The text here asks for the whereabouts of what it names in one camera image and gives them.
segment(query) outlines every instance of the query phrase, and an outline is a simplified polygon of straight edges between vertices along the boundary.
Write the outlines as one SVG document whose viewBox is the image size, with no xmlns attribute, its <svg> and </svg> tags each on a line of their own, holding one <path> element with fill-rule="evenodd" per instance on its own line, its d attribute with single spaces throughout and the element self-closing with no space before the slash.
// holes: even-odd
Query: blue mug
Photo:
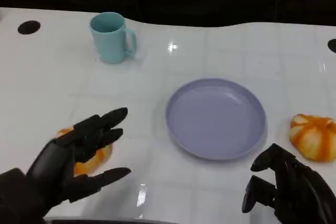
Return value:
<svg viewBox="0 0 336 224">
<path fill-rule="evenodd" d="M 90 22 L 94 43 L 102 61 L 121 63 L 136 52 L 137 39 L 134 31 L 127 29 L 125 19 L 118 13 L 101 13 Z M 132 45 L 127 45 L 127 35 Z"/>
</svg>

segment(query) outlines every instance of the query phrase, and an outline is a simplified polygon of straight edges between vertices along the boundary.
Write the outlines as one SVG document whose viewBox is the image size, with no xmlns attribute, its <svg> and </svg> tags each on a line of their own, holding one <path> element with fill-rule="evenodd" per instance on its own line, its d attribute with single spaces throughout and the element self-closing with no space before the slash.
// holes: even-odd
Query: purple plate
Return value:
<svg viewBox="0 0 336 224">
<path fill-rule="evenodd" d="M 166 123 L 186 151 L 218 161 L 247 154 L 266 131 L 259 100 L 243 86 L 222 79 L 201 79 L 179 88 L 166 108 Z"/>
</svg>

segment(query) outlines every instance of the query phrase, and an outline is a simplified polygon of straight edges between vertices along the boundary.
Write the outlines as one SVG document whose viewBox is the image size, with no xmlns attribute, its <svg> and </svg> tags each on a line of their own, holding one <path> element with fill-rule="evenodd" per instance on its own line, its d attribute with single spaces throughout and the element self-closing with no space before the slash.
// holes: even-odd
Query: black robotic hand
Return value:
<svg viewBox="0 0 336 224">
<path fill-rule="evenodd" d="M 121 137 L 122 129 L 111 128 L 122 122 L 127 113 L 127 108 L 120 108 L 102 117 L 91 116 L 74 125 L 71 132 L 47 143 L 26 174 L 43 199 L 42 216 L 64 200 L 74 202 L 85 198 L 131 172 L 125 167 L 107 170 L 94 177 L 74 177 L 73 172 L 76 162 L 88 161 L 96 150 Z"/>
<path fill-rule="evenodd" d="M 283 224 L 334 224 L 336 198 L 324 179 L 295 156 L 273 144 L 253 162 L 251 170 L 259 172 L 271 168 L 276 186 L 252 176 L 242 206 L 250 212 L 256 202 L 270 206 Z"/>
</svg>

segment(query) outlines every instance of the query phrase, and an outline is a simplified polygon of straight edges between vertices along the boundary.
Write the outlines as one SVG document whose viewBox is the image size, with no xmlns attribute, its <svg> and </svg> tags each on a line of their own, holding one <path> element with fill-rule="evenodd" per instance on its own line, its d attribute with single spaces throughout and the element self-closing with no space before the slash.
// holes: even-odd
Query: white table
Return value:
<svg viewBox="0 0 336 224">
<path fill-rule="evenodd" d="M 0 172 L 27 171 L 55 133 L 93 114 L 127 106 L 124 136 L 98 172 L 119 166 L 128 177 L 49 216 L 145 218 L 180 224 L 277 223 L 272 210 L 240 212 L 258 153 L 227 163 L 194 158 L 170 140 L 164 110 L 182 84 L 223 77 L 248 87 L 268 119 L 263 150 L 275 142 L 318 171 L 336 191 L 336 164 L 305 160 L 290 144 L 297 113 L 336 118 L 336 27 L 248 23 L 219 28 L 127 20 L 138 36 L 136 59 L 99 60 L 89 30 L 94 13 L 0 9 Z M 24 21 L 41 23 L 20 35 Z M 274 174 L 258 176 L 274 183 Z"/>
</svg>

